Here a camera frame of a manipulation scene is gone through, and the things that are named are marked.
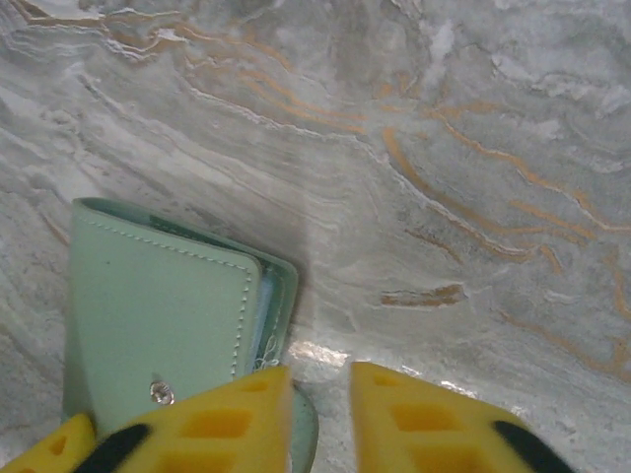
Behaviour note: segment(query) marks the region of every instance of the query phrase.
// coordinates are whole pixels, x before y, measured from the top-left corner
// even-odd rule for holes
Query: marble countertop
[[[631,471],[630,41],[622,0],[0,2],[0,464],[58,423],[102,195],[300,267],[314,472],[355,470],[353,360]]]

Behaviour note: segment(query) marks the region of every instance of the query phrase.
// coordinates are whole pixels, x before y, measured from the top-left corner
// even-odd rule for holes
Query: mint green wallet
[[[129,203],[75,200],[64,416],[90,413],[103,436],[157,400],[277,364],[297,285],[293,265],[262,251]],[[294,472],[309,471],[316,439],[296,391]]]

